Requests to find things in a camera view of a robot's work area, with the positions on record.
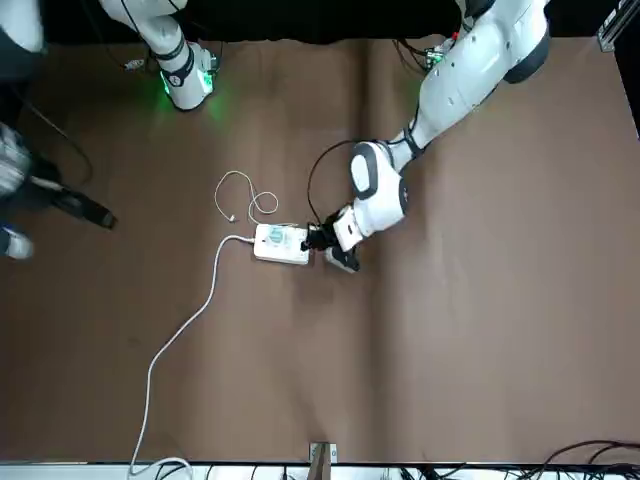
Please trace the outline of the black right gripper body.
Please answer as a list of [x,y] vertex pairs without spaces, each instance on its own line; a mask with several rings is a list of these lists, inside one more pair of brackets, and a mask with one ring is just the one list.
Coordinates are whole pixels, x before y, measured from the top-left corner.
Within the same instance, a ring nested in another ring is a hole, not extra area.
[[62,175],[57,167],[34,171],[29,176],[30,183],[49,196],[62,195],[67,187],[62,181]]

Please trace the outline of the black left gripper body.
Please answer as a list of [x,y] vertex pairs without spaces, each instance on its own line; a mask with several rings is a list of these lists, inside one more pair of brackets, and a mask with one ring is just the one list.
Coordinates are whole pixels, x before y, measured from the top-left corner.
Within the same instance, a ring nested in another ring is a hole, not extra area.
[[331,247],[339,247],[339,241],[335,232],[334,223],[337,215],[328,216],[321,224],[312,225],[312,249],[326,250]]

